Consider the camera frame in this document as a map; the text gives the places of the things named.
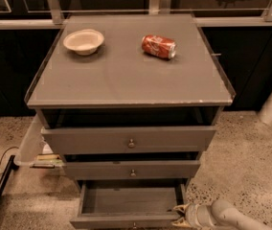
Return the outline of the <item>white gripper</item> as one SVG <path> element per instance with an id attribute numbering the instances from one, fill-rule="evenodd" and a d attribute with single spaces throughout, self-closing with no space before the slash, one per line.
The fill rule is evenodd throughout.
<path id="1" fill-rule="evenodd" d="M 198 204 L 181 204 L 173 210 L 184 214 L 183 218 L 174 220 L 171 225 L 179 228 L 202 228 L 210 225 L 210 208 Z"/>

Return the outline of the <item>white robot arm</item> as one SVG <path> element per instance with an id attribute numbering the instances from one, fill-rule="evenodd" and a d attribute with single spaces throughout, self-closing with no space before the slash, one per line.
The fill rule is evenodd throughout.
<path id="1" fill-rule="evenodd" d="M 212 230 L 272 230 L 253 218 L 245 216 L 233 204 L 224 199 L 217 199 L 211 205 L 194 203 L 177 205 L 174 211 L 181 217 L 171 224 L 180 228 L 195 228 L 202 230 L 204 227 Z"/>

